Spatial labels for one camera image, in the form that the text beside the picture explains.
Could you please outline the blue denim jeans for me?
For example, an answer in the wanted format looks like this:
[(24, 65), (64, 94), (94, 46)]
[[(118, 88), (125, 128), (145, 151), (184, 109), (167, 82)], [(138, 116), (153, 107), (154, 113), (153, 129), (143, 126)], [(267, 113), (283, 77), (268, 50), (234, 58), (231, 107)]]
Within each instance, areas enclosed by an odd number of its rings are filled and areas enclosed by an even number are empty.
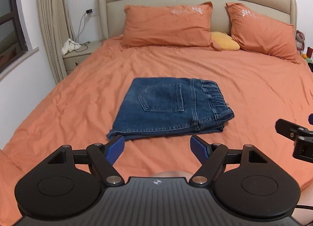
[(222, 132), (235, 116), (220, 88), (196, 78), (135, 78), (128, 89), (109, 140)]

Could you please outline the orange bed sheet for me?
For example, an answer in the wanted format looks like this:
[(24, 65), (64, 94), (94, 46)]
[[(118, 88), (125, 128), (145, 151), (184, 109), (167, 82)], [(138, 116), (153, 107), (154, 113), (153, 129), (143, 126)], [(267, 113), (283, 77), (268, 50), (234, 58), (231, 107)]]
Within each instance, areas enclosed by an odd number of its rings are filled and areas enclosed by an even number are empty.
[(126, 48), (121, 37), (105, 41), (60, 82), (21, 123), (1, 150), (1, 225), (21, 218), (14, 187), (61, 145), (74, 149), (106, 143), (122, 100), (137, 77), (198, 78), (216, 82), (235, 117), (209, 143), (240, 149), (251, 143), (306, 189), (312, 164), (293, 158), (292, 141), (275, 131), (286, 119), (307, 126), (312, 112), (312, 72), (274, 56), (209, 48)]

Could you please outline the red box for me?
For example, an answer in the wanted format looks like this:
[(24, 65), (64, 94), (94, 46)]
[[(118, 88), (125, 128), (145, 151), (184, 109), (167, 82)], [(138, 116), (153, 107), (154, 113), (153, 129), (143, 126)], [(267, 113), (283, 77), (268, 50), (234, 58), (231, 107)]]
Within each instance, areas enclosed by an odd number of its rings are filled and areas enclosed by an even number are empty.
[(308, 58), (311, 58), (313, 55), (313, 48), (312, 47), (307, 47), (307, 53), (306, 53)]

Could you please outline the pink plush toy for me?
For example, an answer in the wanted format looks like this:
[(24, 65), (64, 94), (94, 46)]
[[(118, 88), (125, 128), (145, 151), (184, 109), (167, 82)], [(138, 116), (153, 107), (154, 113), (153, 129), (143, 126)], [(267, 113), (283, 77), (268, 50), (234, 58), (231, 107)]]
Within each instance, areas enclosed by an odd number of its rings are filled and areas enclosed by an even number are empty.
[(298, 53), (301, 54), (305, 47), (305, 35), (299, 30), (296, 31), (296, 46)]

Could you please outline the right orange pillow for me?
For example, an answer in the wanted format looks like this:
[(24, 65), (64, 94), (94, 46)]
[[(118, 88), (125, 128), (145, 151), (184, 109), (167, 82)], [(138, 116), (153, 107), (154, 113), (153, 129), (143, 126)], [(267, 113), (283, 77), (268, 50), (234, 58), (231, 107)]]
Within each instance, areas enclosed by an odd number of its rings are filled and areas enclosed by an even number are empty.
[(257, 13), (241, 3), (228, 2), (226, 9), (231, 37), (242, 49), (300, 63), (294, 25)]

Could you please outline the orange pillow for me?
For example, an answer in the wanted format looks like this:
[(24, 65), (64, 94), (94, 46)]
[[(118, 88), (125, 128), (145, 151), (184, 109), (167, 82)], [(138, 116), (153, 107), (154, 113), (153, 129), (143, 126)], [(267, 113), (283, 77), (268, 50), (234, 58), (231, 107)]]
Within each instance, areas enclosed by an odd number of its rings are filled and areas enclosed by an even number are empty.
[(300, 63), (294, 25), (257, 13), (241, 3), (228, 2), (226, 9), (231, 37), (242, 49)]
[(209, 47), (220, 51), (212, 39), (212, 2), (200, 5), (125, 6), (122, 44), (127, 47)]

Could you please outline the yellow small cushion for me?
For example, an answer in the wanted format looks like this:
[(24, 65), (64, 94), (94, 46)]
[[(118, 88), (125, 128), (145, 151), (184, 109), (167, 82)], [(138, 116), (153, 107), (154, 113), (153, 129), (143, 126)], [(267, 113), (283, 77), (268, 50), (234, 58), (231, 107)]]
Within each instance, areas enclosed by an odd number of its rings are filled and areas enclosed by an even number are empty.
[(212, 39), (220, 46), (222, 50), (237, 51), (240, 45), (235, 42), (231, 36), (222, 32), (211, 32)]

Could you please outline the beige bedside table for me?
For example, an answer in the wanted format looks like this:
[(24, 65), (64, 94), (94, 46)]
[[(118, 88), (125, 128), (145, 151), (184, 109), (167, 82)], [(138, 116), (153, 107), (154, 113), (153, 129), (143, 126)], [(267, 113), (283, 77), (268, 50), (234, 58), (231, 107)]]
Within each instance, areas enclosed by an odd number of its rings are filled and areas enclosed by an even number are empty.
[(67, 75), (102, 45), (102, 41), (93, 41), (82, 45), (79, 49), (67, 53), (63, 62)]

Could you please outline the white cloth on nightstand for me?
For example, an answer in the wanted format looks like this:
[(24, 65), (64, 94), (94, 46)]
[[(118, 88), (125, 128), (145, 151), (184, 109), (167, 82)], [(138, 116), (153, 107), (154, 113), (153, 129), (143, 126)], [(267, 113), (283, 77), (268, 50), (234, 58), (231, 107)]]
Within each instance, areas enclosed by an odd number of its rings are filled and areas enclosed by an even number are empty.
[(72, 39), (68, 38), (62, 47), (62, 55), (65, 56), (67, 53), (71, 53), (72, 51), (76, 51), (81, 48), (81, 45), (77, 42), (74, 42)]

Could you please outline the dark framed window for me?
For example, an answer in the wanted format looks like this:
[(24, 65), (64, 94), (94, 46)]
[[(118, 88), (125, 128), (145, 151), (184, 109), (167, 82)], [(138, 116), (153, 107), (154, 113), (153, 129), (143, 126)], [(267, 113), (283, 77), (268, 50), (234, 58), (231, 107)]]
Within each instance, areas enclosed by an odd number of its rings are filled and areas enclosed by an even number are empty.
[(28, 51), (28, 46), (22, 31), (17, 0), (0, 0), (0, 12), (0, 68), (3, 72)]

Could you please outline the left orange pillow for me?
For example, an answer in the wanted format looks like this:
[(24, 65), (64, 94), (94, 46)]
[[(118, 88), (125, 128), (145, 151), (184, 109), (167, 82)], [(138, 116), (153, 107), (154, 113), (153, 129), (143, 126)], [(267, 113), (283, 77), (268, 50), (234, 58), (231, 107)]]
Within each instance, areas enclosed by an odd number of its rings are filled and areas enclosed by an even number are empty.
[(209, 47), (220, 51), (212, 39), (212, 2), (200, 5), (125, 6), (122, 44), (127, 47)]

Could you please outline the beige curtain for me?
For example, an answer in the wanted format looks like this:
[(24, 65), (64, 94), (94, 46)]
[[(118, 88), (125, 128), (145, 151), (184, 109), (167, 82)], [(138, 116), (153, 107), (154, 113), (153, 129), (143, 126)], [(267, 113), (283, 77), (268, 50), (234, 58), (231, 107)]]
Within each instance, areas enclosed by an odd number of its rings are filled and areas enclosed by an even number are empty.
[(67, 76), (62, 47), (67, 39), (73, 38), (66, 0), (37, 0), (37, 5), (43, 43), (58, 84)]

